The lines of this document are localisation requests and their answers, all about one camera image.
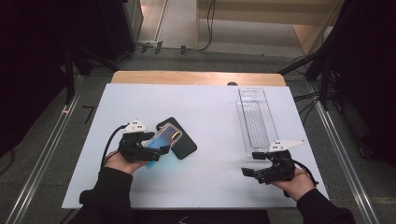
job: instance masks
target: wire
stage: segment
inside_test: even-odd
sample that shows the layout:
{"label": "wire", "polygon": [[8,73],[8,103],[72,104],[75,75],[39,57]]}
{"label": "wire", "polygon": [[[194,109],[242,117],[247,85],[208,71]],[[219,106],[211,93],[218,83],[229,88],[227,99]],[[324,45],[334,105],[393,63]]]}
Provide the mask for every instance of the wire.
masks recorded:
{"label": "wire", "polygon": [[294,96],[293,100],[294,100],[294,102],[299,102],[299,101],[302,101],[304,99],[311,98],[313,96],[318,96],[318,95],[319,95],[319,92],[318,91],[314,91],[314,92],[311,92],[311,93],[306,94],[306,95]]}
{"label": "wire", "polygon": [[[116,64],[122,63],[123,61],[125,61],[125,59],[129,58],[129,56],[133,55],[134,53],[136,53],[136,52],[138,52],[138,51],[140,51],[140,50],[142,50],[142,49],[143,49],[143,48],[136,48],[136,49],[135,49],[134,51],[132,51],[132,52],[125,53],[124,55],[120,56],[120,57],[123,57],[123,58],[120,59],[119,61],[117,61]],[[103,65],[102,65],[102,64],[95,63],[95,64],[91,64],[91,67],[94,67],[94,68],[96,68],[96,67],[103,67]]]}
{"label": "wire", "polygon": [[[212,10],[212,22],[210,22],[210,26],[209,26],[209,14],[210,14],[210,9],[212,7],[213,7],[213,10]],[[203,49],[198,49],[198,51],[206,50],[212,44],[213,19],[215,18],[215,10],[216,10],[216,0],[213,0],[212,3],[210,4],[209,10],[207,11],[207,16],[206,16],[207,30],[209,31],[209,40],[207,41],[206,46]]]}
{"label": "wire", "polygon": [[304,120],[303,120],[303,126],[305,125],[306,118],[308,118],[309,113],[311,112],[312,108],[314,108],[315,104],[316,104],[318,101],[319,101],[319,98],[312,101],[313,104],[311,103],[311,104],[312,104],[312,105],[311,105],[311,108],[309,108],[308,112],[306,112],[305,118],[304,118]]}
{"label": "wire", "polygon": [[309,177],[312,180],[312,183],[314,184],[314,186],[316,187],[318,184],[318,181],[315,180],[314,176],[312,175],[311,171],[308,169],[308,167],[304,166],[302,163],[300,163],[299,161],[295,161],[292,160],[295,164],[297,164],[298,166],[300,166],[305,172],[308,173]]}
{"label": "wire", "polygon": [[108,161],[108,159],[110,159],[111,157],[113,157],[114,155],[116,155],[117,153],[119,153],[119,151],[116,151],[115,153],[113,153],[111,156],[108,156],[105,161],[103,162],[103,164],[105,165],[106,162]]}
{"label": "wire", "polygon": [[62,219],[62,221],[59,224],[64,224],[66,222],[66,220],[72,215],[72,213],[75,211],[76,209],[72,209],[70,210],[66,216],[64,217],[64,219]]}
{"label": "wire", "polygon": [[139,46],[142,47],[142,49],[170,49],[170,50],[173,49],[173,50],[194,50],[194,51],[206,50],[212,44],[213,20],[215,18],[215,10],[216,10],[216,0],[212,0],[212,2],[210,3],[209,10],[207,11],[207,15],[206,15],[207,29],[209,31],[209,40],[207,41],[206,46],[203,47],[202,49],[177,49],[177,48],[163,48],[163,47],[152,47],[152,46],[143,46],[143,45],[139,45]]}
{"label": "wire", "polygon": [[[304,58],[304,59],[306,60],[307,63],[312,62],[312,61],[307,60],[307,59],[305,58],[305,55],[301,55],[301,56],[298,56],[298,57],[294,58],[293,61],[291,62],[291,64],[294,64],[294,62],[295,62],[297,59],[299,59],[299,58]],[[299,74],[301,74],[301,75],[305,75],[305,72],[300,72],[299,70],[297,70],[297,68],[294,69],[294,71],[296,71],[297,73],[299,73]]]}
{"label": "wire", "polygon": [[126,128],[126,126],[128,126],[128,125],[121,125],[119,128],[117,128],[117,129],[113,132],[113,134],[111,134],[110,138],[108,139],[107,144],[106,144],[106,147],[105,147],[105,151],[103,152],[102,161],[101,161],[101,163],[100,163],[100,169],[101,169],[101,170],[102,170],[103,166],[105,165],[105,158],[106,158],[106,154],[107,154],[107,151],[108,151],[108,147],[110,146],[111,140],[113,140],[114,135],[116,135],[116,133],[117,133],[119,130]]}
{"label": "wire", "polygon": [[309,106],[311,106],[311,105],[315,102],[315,100],[316,100],[316,99],[314,99],[313,101],[311,101],[311,103],[309,103],[308,105],[306,105],[302,110],[300,110],[300,111],[298,112],[298,114],[301,115]]}
{"label": "wire", "polygon": [[11,149],[9,153],[11,155],[11,159],[9,160],[7,166],[2,171],[0,171],[0,176],[3,175],[9,169],[9,167],[11,167],[12,163],[14,163],[14,158],[15,158],[14,151]]}

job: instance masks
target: wooden edge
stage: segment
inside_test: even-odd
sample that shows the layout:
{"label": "wooden edge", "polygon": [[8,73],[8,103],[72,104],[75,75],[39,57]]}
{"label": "wooden edge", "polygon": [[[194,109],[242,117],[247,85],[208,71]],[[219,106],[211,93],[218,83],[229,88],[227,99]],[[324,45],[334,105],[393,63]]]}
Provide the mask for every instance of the wooden edge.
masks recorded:
{"label": "wooden edge", "polygon": [[286,86],[280,74],[221,73],[186,71],[118,71],[111,83],[174,84],[174,85],[227,85]]}
{"label": "wooden edge", "polygon": [[[205,0],[199,5],[200,19],[206,19]],[[326,15],[334,0],[223,0],[216,3],[215,19],[219,21],[249,21],[284,24],[316,25],[318,15]]]}

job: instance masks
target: hand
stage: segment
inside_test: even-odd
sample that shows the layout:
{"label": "hand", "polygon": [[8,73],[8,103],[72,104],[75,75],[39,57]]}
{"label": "hand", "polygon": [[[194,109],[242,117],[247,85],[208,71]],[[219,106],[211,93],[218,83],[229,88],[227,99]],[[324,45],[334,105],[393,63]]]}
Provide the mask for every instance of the hand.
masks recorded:
{"label": "hand", "polygon": [[291,181],[276,181],[271,184],[285,190],[296,202],[309,190],[315,188],[309,175],[299,168],[295,168],[294,178]]}
{"label": "hand", "polygon": [[106,156],[105,161],[105,167],[120,170],[129,175],[132,175],[134,171],[149,163],[148,161],[128,162],[117,150],[110,152]]}

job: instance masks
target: metal rail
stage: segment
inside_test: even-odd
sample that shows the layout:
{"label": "metal rail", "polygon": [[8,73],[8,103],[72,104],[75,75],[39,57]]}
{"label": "metal rail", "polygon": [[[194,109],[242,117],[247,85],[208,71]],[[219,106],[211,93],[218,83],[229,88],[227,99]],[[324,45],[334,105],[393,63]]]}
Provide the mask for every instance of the metal rail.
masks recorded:
{"label": "metal rail", "polygon": [[37,163],[35,164],[35,168],[33,169],[28,180],[23,186],[21,194],[18,197],[18,200],[16,201],[11,213],[9,214],[6,223],[21,223],[30,202],[33,200],[38,185],[40,184],[40,181],[47,170],[50,159],[56,147],[58,146],[59,140],[61,139],[64,132],[64,128],[66,127],[67,122],[73,114],[73,110],[75,109],[78,98],[80,96],[80,90],[84,79],[85,78],[83,78],[82,76],[78,76],[78,80],[76,81],[76,95],[74,96],[70,104],[64,107],[61,116],[58,118],[58,121],[56,122],[55,127],[53,128],[52,133],[49,136],[47,144],[44,146],[44,149],[41,152]]}
{"label": "metal rail", "polygon": [[[308,82],[308,87],[311,92],[318,91],[315,83]],[[375,210],[370,202],[370,199],[364,189],[364,186],[361,183],[358,174],[347,155],[347,151],[344,148],[340,136],[338,135],[338,132],[334,127],[329,112],[325,111],[321,104],[317,104],[317,110],[326,129],[326,132],[330,137],[332,147],[334,148],[334,152],[340,162],[341,168],[344,171],[346,181],[348,182],[349,187],[352,190],[356,204],[361,210],[361,215],[364,219],[364,222],[369,224],[380,223],[375,213]]]}

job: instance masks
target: black phone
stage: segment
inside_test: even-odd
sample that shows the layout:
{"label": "black phone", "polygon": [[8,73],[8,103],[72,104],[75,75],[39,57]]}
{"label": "black phone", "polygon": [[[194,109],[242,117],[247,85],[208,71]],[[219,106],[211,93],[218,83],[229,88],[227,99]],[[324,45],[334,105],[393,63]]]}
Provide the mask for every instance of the black phone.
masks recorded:
{"label": "black phone", "polygon": [[157,131],[159,131],[166,123],[171,123],[179,130],[181,130],[182,135],[180,139],[178,139],[178,141],[172,146],[172,150],[180,160],[183,160],[197,149],[197,145],[194,143],[194,141],[192,141],[190,136],[186,133],[186,131],[184,131],[181,125],[173,117],[157,124]]}

